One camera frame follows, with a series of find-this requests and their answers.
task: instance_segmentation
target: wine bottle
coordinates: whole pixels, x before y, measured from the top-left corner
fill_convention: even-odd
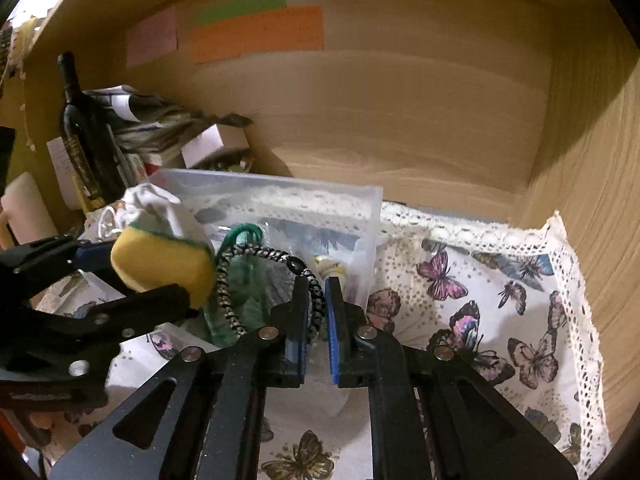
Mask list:
[[[104,112],[82,93],[73,53],[58,56],[58,65],[65,87],[62,133],[66,151],[92,206],[115,202],[122,198],[127,186],[111,145]]]

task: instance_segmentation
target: green sticky note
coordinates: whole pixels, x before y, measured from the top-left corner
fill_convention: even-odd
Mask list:
[[[252,12],[284,9],[285,7],[287,7],[287,0],[231,0],[201,10],[198,13],[198,24],[209,25],[209,23],[237,18]]]

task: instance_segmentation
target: handwritten note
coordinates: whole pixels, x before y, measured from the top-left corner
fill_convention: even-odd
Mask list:
[[[198,25],[209,25],[209,23],[238,18],[252,12],[283,9],[286,6],[287,0],[230,0],[202,9],[198,13]]]
[[[53,169],[56,172],[56,179],[58,180],[62,200],[69,209],[80,209],[80,201],[78,200],[72,181],[72,177],[77,175],[77,173],[71,163],[71,159],[66,154],[62,137],[56,137],[47,142],[47,149],[49,150],[49,156],[53,163]]]
[[[177,19],[172,6],[129,29],[127,67],[153,61],[177,49]]]
[[[196,63],[275,50],[322,50],[323,45],[318,6],[255,12],[191,31]]]

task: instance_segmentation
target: braided bracelet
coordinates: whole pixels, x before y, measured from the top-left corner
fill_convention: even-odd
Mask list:
[[[216,281],[216,289],[218,294],[218,305],[225,310],[225,319],[234,330],[238,337],[247,333],[236,311],[231,306],[231,296],[229,295],[228,270],[229,263],[235,256],[259,256],[267,260],[273,260],[281,264],[286,264],[289,270],[296,276],[303,276],[309,282],[309,295],[311,296],[311,318],[309,320],[309,328],[311,329],[311,337],[318,334],[320,325],[326,313],[326,305],[324,303],[324,293],[320,287],[320,283],[314,274],[306,266],[306,263],[296,256],[285,251],[279,251],[270,247],[263,247],[253,244],[238,244],[226,249],[222,254],[218,255],[218,277]]]

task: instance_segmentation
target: white lace edge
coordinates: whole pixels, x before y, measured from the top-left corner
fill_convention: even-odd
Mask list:
[[[566,238],[558,211],[540,229],[522,230],[500,223],[485,223],[421,212],[395,203],[383,203],[381,236],[394,238],[411,232],[464,247],[471,252],[505,256],[549,256],[569,325],[580,403],[581,450],[578,476],[587,479],[610,451],[602,395],[600,337],[591,319],[584,276],[578,257]]]

